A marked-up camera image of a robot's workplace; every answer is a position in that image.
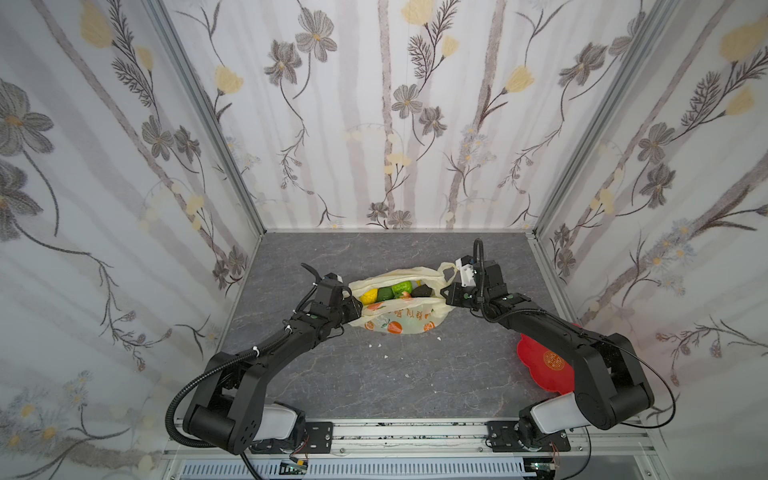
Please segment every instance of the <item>green fruit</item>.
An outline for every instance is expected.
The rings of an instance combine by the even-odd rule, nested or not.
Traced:
[[[377,302],[383,302],[384,300],[391,300],[393,298],[395,298],[395,293],[392,291],[392,287],[390,286],[380,288],[378,294],[376,295]]]
[[[392,285],[392,292],[395,294],[395,298],[400,298],[403,292],[411,293],[412,291],[413,285],[411,284],[411,280]]]

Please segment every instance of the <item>plastic bag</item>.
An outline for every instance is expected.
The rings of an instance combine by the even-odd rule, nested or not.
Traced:
[[[453,275],[446,280],[445,271],[449,269],[453,270]],[[456,271],[456,265],[446,262],[441,263],[437,270],[418,266],[351,282],[349,288],[357,298],[371,289],[391,286],[406,280],[426,284],[433,292],[432,296],[400,298],[366,305],[362,308],[362,316],[349,324],[374,332],[424,333],[431,330],[440,325],[454,309],[453,306],[445,304],[440,289],[451,284]]]

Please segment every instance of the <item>gray marble floor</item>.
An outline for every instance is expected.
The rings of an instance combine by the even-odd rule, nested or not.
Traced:
[[[478,236],[485,258],[502,266],[511,292],[554,311],[522,233],[268,233],[222,350],[249,348],[282,327],[312,285],[301,262],[350,282],[398,268],[437,268],[472,254]],[[516,416],[551,396],[517,357],[519,339],[464,309],[418,335],[348,327],[294,360],[270,383],[267,396],[310,418]]]

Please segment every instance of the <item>floral wallpaper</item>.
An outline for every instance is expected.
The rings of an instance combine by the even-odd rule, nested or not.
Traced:
[[[164,0],[268,228],[531,229],[648,0]]]
[[[768,8],[682,2],[539,232],[581,322],[672,386],[656,446],[678,479],[768,466],[767,111]],[[657,425],[671,401],[651,381]]]
[[[0,51],[4,475],[160,478],[257,237],[141,4],[6,2]]]

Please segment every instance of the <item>vent grille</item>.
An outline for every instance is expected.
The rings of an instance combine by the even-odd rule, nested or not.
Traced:
[[[514,478],[536,476],[525,472],[522,458],[317,458],[306,475],[279,475],[282,460],[256,460],[263,478]],[[180,480],[249,480],[241,460],[187,460]]]

